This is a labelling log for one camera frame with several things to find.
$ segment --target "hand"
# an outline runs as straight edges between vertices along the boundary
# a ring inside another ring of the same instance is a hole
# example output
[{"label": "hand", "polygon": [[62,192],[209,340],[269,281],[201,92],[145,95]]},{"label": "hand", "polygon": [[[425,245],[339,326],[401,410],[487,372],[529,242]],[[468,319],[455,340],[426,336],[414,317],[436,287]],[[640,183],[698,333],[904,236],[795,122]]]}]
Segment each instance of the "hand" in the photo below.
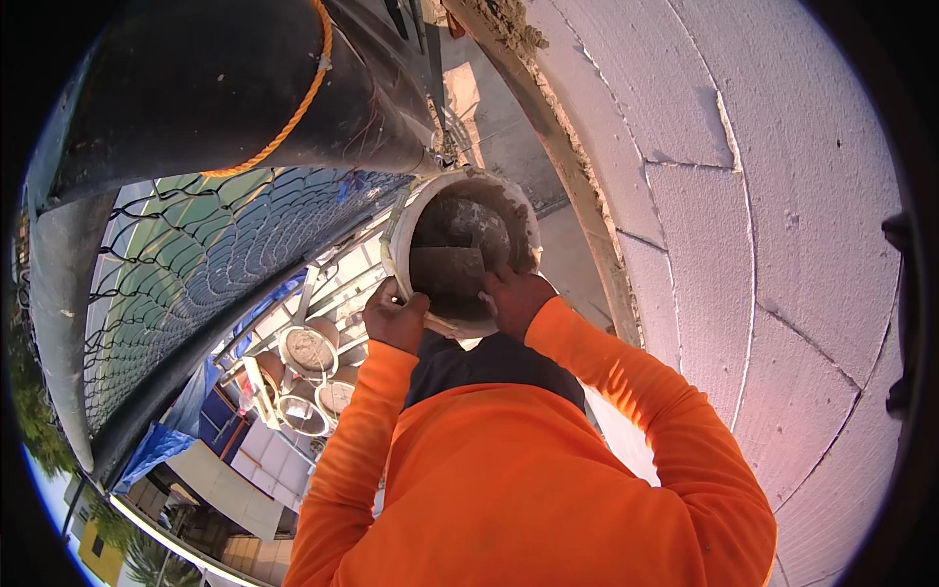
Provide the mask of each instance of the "hand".
[{"label": "hand", "polygon": [[416,355],[423,333],[423,314],[430,307],[430,300],[416,293],[408,303],[398,305],[393,301],[395,297],[401,299],[398,282],[386,277],[365,303],[362,311],[365,331],[372,340]]},{"label": "hand", "polygon": [[[493,315],[496,326],[521,343],[525,342],[525,333],[541,307],[558,295],[544,277],[531,273],[519,275],[505,263],[497,266],[494,273],[485,275],[483,289],[496,306]],[[480,292],[484,301],[485,294]]]}]

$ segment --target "palm tree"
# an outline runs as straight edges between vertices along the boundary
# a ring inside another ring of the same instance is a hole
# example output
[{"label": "palm tree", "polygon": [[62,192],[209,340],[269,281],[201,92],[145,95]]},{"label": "palm tree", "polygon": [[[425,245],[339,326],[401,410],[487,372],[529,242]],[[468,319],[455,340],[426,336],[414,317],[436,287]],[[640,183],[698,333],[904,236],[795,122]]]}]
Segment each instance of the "palm tree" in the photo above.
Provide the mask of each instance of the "palm tree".
[{"label": "palm tree", "polygon": [[131,539],[127,552],[131,579],[146,587],[198,587],[202,575],[145,533]]}]

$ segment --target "white wall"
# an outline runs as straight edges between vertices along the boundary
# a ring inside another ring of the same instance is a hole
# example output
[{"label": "white wall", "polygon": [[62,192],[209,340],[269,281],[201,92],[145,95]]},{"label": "white wall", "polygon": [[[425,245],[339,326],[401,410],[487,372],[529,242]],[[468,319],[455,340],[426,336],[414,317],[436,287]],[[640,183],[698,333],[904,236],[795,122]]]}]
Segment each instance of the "white wall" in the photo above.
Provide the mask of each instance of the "white wall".
[{"label": "white wall", "polygon": [[880,222],[900,203],[863,87],[795,0],[526,6],[646,348],[708,393],[777,510],[774,584],[833,582],[899,434],[900,260]]}]

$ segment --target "yellow building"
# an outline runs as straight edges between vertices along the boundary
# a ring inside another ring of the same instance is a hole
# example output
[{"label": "yellow building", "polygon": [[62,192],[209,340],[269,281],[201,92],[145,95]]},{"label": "yellow building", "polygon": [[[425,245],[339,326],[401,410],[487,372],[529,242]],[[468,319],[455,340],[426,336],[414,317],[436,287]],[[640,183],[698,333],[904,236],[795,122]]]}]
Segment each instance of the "yellow building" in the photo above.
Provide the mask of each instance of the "yellow building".
[{"label": "yellow building", "polygon": [[82,542],[78,547],[78,558],[82,559],[91,572],[111,587],[117,585],[120,567],[124,564],[124,555],[116,548],[104,544],[98,536],[98,522],[88,520]]}]

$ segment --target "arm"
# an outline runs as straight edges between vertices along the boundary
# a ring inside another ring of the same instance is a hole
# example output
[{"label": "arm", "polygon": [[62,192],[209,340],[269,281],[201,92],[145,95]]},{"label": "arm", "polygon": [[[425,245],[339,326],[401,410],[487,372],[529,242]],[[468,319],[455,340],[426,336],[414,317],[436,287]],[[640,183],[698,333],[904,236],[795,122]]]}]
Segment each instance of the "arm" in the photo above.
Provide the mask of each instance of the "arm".
[{"label": "arm", "polygon": [[661,489],[648,490],[670,491],[681,501],[708,584],[765,583],[776,520],[707,396],[652,355],[594,328],[542,278],[504,270],[498,282],[486,277],[500,328],[596,388],[646,434],[662,481]]},{"label": "arm", "polygon": [[343,556],[375,521],[372,506],[378,481],[408,393],[410,372],[418,362],[415,353],[427,309],[423,294],[397,306],[392,302],[394,291],[394,280],[389,278],[365,306],[365,328],[371,339],[368,358],[300,506],[284,587],[329,584]]}]

